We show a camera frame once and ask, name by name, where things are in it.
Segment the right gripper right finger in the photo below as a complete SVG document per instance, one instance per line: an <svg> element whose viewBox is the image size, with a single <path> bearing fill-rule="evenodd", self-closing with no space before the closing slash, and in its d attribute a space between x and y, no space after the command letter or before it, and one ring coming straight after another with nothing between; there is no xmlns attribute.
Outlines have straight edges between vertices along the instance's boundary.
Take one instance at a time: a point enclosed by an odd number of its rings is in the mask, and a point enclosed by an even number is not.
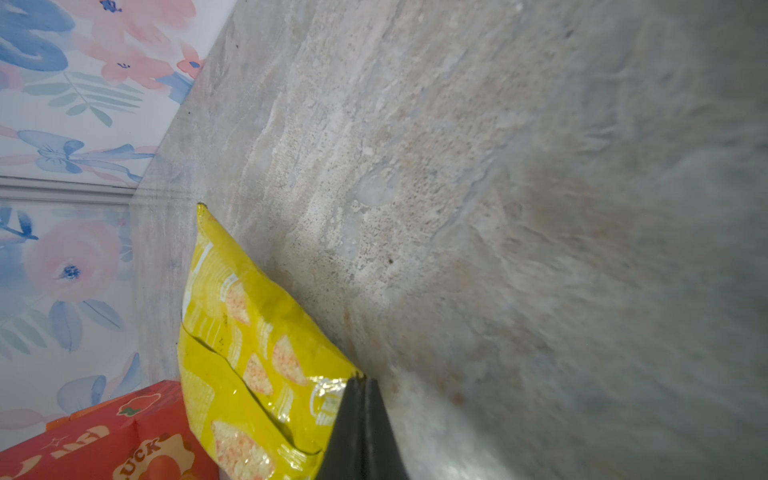
<svg viewBox="0 0 768 480"><path fill-rule="evenodd" d="M408 480L378 382L365 380L365 478Z"/></svg>

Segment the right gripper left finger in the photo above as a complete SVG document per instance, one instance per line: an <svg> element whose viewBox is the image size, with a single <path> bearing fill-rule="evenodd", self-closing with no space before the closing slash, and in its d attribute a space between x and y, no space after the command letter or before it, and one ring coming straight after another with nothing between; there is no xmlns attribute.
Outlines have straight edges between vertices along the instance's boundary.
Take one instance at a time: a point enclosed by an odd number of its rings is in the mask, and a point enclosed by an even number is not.
<svg viewBox="0 0 768 480"><path fill-rule="evenodd" d="M317 480L362 479L365 378L348 380Z"/></svg>

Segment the yellow snack packet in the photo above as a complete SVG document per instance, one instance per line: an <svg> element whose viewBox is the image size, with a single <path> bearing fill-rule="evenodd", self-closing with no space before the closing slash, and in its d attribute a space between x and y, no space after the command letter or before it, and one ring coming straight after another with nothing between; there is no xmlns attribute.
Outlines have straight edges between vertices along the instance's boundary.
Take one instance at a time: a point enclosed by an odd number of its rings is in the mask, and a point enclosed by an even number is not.
<svg viewBox="0 0 768 480"><path fill-rule="evenodd" d="M189 426L231 479L313 479L359 369L203 203L178 362Z"/></svg>

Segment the red paper gift bag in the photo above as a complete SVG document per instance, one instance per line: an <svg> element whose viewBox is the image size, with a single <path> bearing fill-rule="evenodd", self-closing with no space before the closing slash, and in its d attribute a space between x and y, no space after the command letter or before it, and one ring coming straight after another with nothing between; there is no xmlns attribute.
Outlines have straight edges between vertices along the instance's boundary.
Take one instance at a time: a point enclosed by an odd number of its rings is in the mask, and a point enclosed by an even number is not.
<svg viewBox="0 0 768 480"><path fill-rule="evenodd" d="M1 453L3 479L217 479L165 380L53 422Z"/></svg>

